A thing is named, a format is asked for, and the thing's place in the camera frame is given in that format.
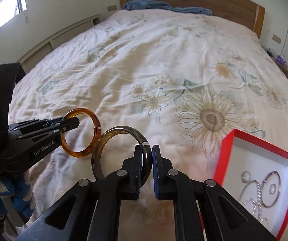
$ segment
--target light switch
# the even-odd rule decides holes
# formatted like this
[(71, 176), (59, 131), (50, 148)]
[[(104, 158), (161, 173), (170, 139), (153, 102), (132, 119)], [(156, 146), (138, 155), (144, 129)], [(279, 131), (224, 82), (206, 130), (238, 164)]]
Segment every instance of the light switch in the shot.
[(107, 11), (115, 11), (117, 10), (117, 5), (111, 5), (111, 6), (107, 6)]
[(281, 44), (281, 38), (279, 38), (278, 36), (276, 36), (275, 34), (273, 34), (273, 37), (272, 37), (272, 39), (274, 40), (274, 41), (276, 41), (278, 44)]

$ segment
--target jewelry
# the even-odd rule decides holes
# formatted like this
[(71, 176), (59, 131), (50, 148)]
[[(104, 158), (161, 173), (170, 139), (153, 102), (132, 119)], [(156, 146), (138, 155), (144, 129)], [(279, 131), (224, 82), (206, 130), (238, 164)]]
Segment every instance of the jewelry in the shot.
[(251, 173), (250, 172), (248, 172), (248, 171), (244, 171), (243, 173), (242, 173), (242, 182), (243, 183), (246, 183), (246, 182), (248, 182), (248, 181), (250, 181), (250, 179), (251, 179)]
[(73, 117), (75, 117), (81, 113), (88, 114), (94, 123), (94, 136), (93, 136), (92, 142), (88, 145), (88, 147), (82, 151), (78, 151), (78, 152), (72, 151), (69, 149), (68, 144), (66, 142), (65, 133), (61, 134), (62, 147), (63, 147), (64, 151), (67, 152), (69, 155), (76, 157), (76, 158), (83, 158), (83, 157), (90, 155), (94, 149), (94, 146), (95, 146), (97, 140), (99, 139), (99, 137), (102, 134), (102, 127), (101, 127), (101, 124), (100, 124), (97, 116), (95, 115), (95, 113), (93, 113), (89, 109), (86, 109), (86, 108), (73, 109), (69, 113), (67, 113), (63, 119), (73, 118)]
[(112, 137), (118, 134), (130, 134), (140, 144), (140, 147), (142, 149), (142, 154), (143, 154), (143, 166), (142, 166), (142, 172), (141, 172), (141, 186), (143, 186), (151, 173), (151, 169), (153, 165), (152, 151), (151, 151), (151, 147), (149, 146), (149, 143), (147, 142), (147, 139), (143, 136), (143, 134), (141, 134), (138, 130), (132, 127), (128, 127), (128, 126), (118, 126), (118, 127), (111, 128), (99, 138), (99, 140), (97, 141), (94, 147), (94, 151), (92, 154), (93, 174), (96, 180), (105, 179), (105, 176), (103, 174), (102, 167), (101, 167), (102, 151), (103, 151), (105, 144), (109, 141), (109, 139), (111, 139)]
[[(274, 195), (278, 191), (278, 194), (277, 194), (274, 202), (271, 205), (267, 206), (263, 202), (263, 188), (264, 188), (264, 185), (268, 182), (268, 179), (271, 176), (273, 176), (273, 175), (276, 175), (278, 177), (279, 186), (276, 187), (276, 184), (272, 183), (270, 185), (270, 187), (269, 187), (269, 193), (270, 193), (270, 195)], [(280, 196), (280, 192), (281, 192), (281, 177), (280, 177), (280, 174), (277, 171), (272, 171), (272, 172), (268, 173), (268, 175), (262, 181), (262, 184), (260, 184), (259, 181), (255, 180), (255, 179), (251, 180), (251, 173), (249, 171), (244, 171), (241, 174), (241, 180), (242, 180), (242, 183), (246, 183), (246, 185), (242, 189), (241, 194), (240, 194), (240, 196), (238, 198), (238, 201), (241, 202), (242, 196), (243, 196), (245, 190), (247, 189), (247, 187), (250, 186), (251, 184), (255, 183), (257, 185), (257, 202), (254, 201), (254, 199), (252, 199), (251, 197), (249, 197), (250, 200), (246, 200), (246, 201), (244, 201), (241, 204), (243, 206), (245, 206), (249, 201), (251, 201), (253, 203), (253, 211), (252, 211), (253, 216), (255, 216), (256, 210), (258, 210), (257, 220), (260, 223), (262, 223), (263, 225), (264, 225), (264, 223), (266, 223), (266, 225), (268, 226), (268, 224), (269, 224), (268, 219), (262, 217), (262, 207), (270, 208), (270, 207), (273, 207), (276, 204), (276, 202), (277, 202), (277, 200), (278, 200), (278, 198)]]
[[(245, 175), (245, 172), (248, 172), (248, 171), (244, 171), (244, 172), (242, 173), (242, 182), (245, 180), (245, 177), (243, 176), (243, 175)], [(258, 208), (258, 210), (259, 210), (258, 220), (260, 220), (260, 218), (262, 217), (261, 186), (260, 186), (260, 183), (259, 183), (257, 180), (255, 180), (255, 179), (252, 180), (252, 181), (247, 181), (246, 183), (247, 183), (247, 184), (246, 184), (246, 185), (244, 186), (244, 188), (242, 189), (242, 192), (241, 192), (241, 194), (240, 194), (240, 197), (238, 198), (238, 201), (239, 201), (239, 202), (241, 201), (242, 196), (243, 196), (246, 188), (247, 188), (249, 185), (255, 183), (255, 184), (257, 185), (257, 202), (255, 203), (255, 201), (250, 197), (250, 199), (251, 199), (252, 202), (254, 203), (253, 213), (252, 213), (252, 214), (253, 214), (253, 216), (255, 216), (255, 212), (256, 212), (256, 210), (257, 210), (257, 208)]]
[(278, 194), (276, 195), (276, 198), (275, 198), (275, 200), (273, 201), (273, 203), (272, 203), (271, 205), (269, 205), (269, 206), (266, 205), (266, 204), (263, 202), (263, 199), (261, 200), (262, 206), (263, 206), (263, 207), (266, 207), (266, 208), (273, 207), (273, 206), (276, 204), (276, 202), (278, 201), (278, 198), (279, 198), (280, 193), (281, 193), (281, 177), (280, 177), (280, 174), (279, 174), (277, 171), (272, 171), (272, 172), (268, 173), (268, 175), (267, 175), (267, 176), (265, 177), (265, 179), (262, 181), (261, 196), (262, 196), (262, 191), (263, 191), (264, 184), (266, 184), (267, 181), (268, 181), (268, 179), (269, 179), (271, 176), (273, 176), (273, 175), (276, 175), (276, 176), (278, 177), (279, 186), (278, 186), (278, 188), (276, 189), (276, 185), (275, 185), (275, 184), (272, 184), (272, 185), (274, 185), (274, 186), (272, 187), (274, 192), (272, 192), (272, 189), (271, 189), (271, 186), (272, 186), (272, 185), (271, 185), (271, 186), (269, 187), (269, 193), (270, 193), (271, 195), (273, 195), (273, 194), (275, 194), (276, 190), (278, 190)]
[(273, 184), (271, 184), (270, 187), (269, 187), (269, 193), (270, 193), (271, 195), (274, 195), (275, 192), (276, 192), (276, 185), (273, 183)]

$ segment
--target bedspread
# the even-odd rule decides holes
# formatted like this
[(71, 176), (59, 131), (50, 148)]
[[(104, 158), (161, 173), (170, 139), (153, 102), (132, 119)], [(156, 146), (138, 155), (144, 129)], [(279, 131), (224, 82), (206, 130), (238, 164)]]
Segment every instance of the bedspread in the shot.
[[(126, 125), (191, 179), (213, 176), (221, 140), (233, 128), (288, 151), (288, 80), (255, 33), (228, 20), (163, 10), (121, 10), (63, 44), (20, 81), (9, 122), (96, 113), (102, 130)], [(88, 146), (92, 122), (67, 133)], [(105, 175), (134, 153), (129, 135), (103, 150)], [(60, 147), (31, 168), (36, 210), (30, 223), (78, 180), (94, 181), (91, 158)], [(119, 240), (175, 240), (173, 205), (157, 201), (152, 176), (137, 202), (122, 201)], [(282, 240), (288, 239), (288, 226)]]

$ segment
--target amber bangle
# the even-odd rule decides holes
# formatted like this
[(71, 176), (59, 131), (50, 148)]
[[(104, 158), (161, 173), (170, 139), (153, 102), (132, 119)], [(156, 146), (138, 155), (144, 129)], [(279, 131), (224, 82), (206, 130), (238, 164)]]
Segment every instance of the amber bangle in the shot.
[(153, 165), (153, 156), (151, 147), (147, 142), (147, 139), (141, 134), (138, 130), (128, 127), (128, 126), (118, 126), (109, 129), (106, 131), (100, 139), (97, 141), (92, 155), (92, 170), (96, 180), (103, 180), (105, 176), (102, 171), (101, 167), (101, 155), (105, 144), (114, 136), (118, 134), (130, 134), (132, 135), (137, 142), (140, 144), (143, 154), (143, 166), (142, 166), (142, 173), (141, 173), (141, 186), (145, 184), (147, 181), (152, 165)]
[(67, 152), (69, 155), (76, 157), (76, 158), (83, 158), (83, 157), (90, 155), (93, 152), (93, 149), (94, 149), (94, 146), (95, 146), (97, 140), (100, 138), (100, 136), (102, 134), (101, 124), (100, 124), (97, 116), (95, 115), (95, 113), (93, 113), (89, 109), (86, 109), (86, 108), (73, 109), (69, 113), (67, 113), (63, 119), (72, 118), (72, 117), (75, 117), (81, 113), (88, 114), (94, 123), (94, 136), (93, 136), (92, 142), (89, 144), (89, 146), (82, 151), (78, 151), (78, 152), (72, 151), (68, 148), (68, 144), (67, 144), (66, 138), (65, 138), (65, 133), (61, 134), (62, 147), (63, 147), (64, 151)]

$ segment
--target silver ring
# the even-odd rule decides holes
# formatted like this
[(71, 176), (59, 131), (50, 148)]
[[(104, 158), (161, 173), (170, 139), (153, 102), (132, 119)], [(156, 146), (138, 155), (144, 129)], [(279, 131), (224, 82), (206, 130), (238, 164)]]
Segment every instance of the silver ring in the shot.
[(274, 183), (271, 184), (270, 187), (269, 187), (270, 195), (274, 195), (276, 191), (277, 191), (276, 185)]
[(241, 175), (242, 183), (249, 182), (251, 180), (251, 173), (249, 171), (244, 171)]
[[(263, 191), (263, 187), (264, 187), (264, 184), (267, 183), (267, 180), (273, 175), (275, 174), (277, 177), (278, 177), (278, 180), (279, 180), (279, 186), (278, 186), (278, 194), (276, 195), (276, 198), (275, 200), (273, 201), (273, 203), (269, 206), (267, 206), (264, 202), (263, 202), (263, 194), (262, 194), (262, 191)], [(280, 177), (280, 174), (277, 172), (277, 171), (272, 171), (270, 172), (266, 177), (265, 179), (262, 181), (262, 186), (261, 186), (261, 203), (262, 203), (262, 206), (263, 207), (266, 207), (266, 208), (270, 208), (270, 207), (273, 207), (276, 202), (278, 201), (278, 198), (280, 196), (280, 193), (281, 193), (281, 177)]]

